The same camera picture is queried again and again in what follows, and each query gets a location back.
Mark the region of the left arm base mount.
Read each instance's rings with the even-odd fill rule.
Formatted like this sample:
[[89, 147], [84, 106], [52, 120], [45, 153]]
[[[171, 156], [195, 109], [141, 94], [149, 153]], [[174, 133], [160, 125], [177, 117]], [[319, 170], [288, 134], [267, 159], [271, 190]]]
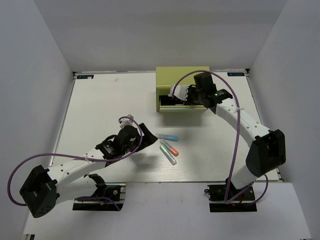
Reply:
[[106, 183], [98, 174], [85, 176], [94, 182], [94, 192], [79, 197], [73, 202], [73, 211], [118, 212], [122, 209], [125, 196], [125, 183]]

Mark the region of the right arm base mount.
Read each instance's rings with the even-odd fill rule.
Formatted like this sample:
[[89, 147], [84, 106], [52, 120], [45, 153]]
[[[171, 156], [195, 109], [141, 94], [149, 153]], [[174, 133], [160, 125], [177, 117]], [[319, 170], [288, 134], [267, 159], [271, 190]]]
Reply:
[[246, 190], [244, 188], [235, 189], [231, 184], [228, 192], [227, 200], [232, 200], [230, 203], [225, 203], [225, 195], [227, 192], [227, 184], [211, 184], [204, 190], [208, 196], [209, 210], [211, 213], [249, 213], [257, 212], [257, 206], [254, 189], [252, 186]]

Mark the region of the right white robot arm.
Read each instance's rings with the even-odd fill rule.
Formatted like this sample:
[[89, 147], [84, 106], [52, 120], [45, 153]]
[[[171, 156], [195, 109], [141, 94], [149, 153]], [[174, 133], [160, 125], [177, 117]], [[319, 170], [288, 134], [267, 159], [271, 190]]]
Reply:
[[[224, 193], [224, 202], [228, 204], [242, 196], [258, 178], [286, 162], [285, 135], [279, 129], [271, 130], [258, 123], [246, 113], [229, 83], [226, 83], [228, 90], [218, 90], [212, 77], [221, 79], [220, 75], [209, 70], [195, 70], [193, 74], [195, 86], [191, 90], [191, 100], [211, 110], [236, 131]], [[249, 151], [244, 165], [234, 170], [240, 138], [247, 143]]]

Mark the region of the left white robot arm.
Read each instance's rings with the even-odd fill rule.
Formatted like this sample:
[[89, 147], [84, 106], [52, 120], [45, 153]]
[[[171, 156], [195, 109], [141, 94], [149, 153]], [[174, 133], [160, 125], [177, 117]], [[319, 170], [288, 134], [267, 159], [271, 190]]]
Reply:
[[34, 167], [19, 193], [34, 218], [43, 217], [57, 204], [73, 199], [115, 204], [120, 197], [95, 171], [118, 162], [125, 155], [139, 152], [157, 140], [144, 123], [138, 127], [125, 125], [118, 134], [108, 136], [85, 153], [82, 159], [74, 158], [48, 168]]

